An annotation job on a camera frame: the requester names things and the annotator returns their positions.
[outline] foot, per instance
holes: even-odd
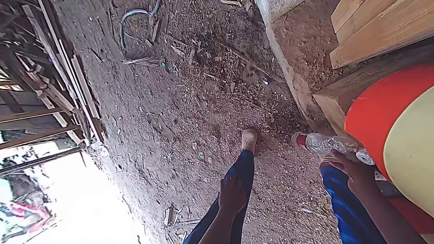
[[[241,136],[241,148],[255,152],[256,139],[258,138],[258,132],[255,129],[247,129],[243,131]]]

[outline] person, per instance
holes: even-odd
[[[239,244],[252,191],[257,132],[242,134],[242,152],[220,181],[220,193],[184,244]],[[332,150],[334,160],[319,169],[332,200],[343,244],[426,244],[421,235],[381,194],[374,167]]]

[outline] jeans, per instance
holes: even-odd
[[[244,218],[247,205],[252,192],[253,175],[255,165],[253,152],[244,150],[237,161],[225,175],[234,175],[242,182],[242,187],[247,196],[246,206],[235,217],[230,232],[230,243],[241,243]],[[332,198],[332,207],[338,219],[339,234],[343,244],[386,244],[372,219],[369,217],[360,201],[354,196],[347,186],[348,176],[333,166],[321,169],[324,186]],[[184,244],[198,244],[205,232],[214,221],[219,210],[218,198],[212,203],[210,209],[196,225],[193,231],[184,240]]]

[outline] clear plastic bottle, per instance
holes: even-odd
[[[292,135],[291,141],[293,145],[320,155],[332,155],[332,149],[336,149],[345,155],[355,153],[360,161],[368,165],[375,164],[365,148],[360,147],[354,140],[342,136],[296,132]]]

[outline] human hand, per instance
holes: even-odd
[[[221,212],[235,217],[246,206],[246,194],[241,188],[241,181],[228,175],[226,182],[220,180],[220,196],[218,205]]]
[[[354,162],[335,149],[332,149],[332,154],[340,162],[330,161],[330,165],[347,174],[349,178],[348,188],[354,195],[359,198],[379,191],[375,183],[373,166],[364,164],[361,161]]]

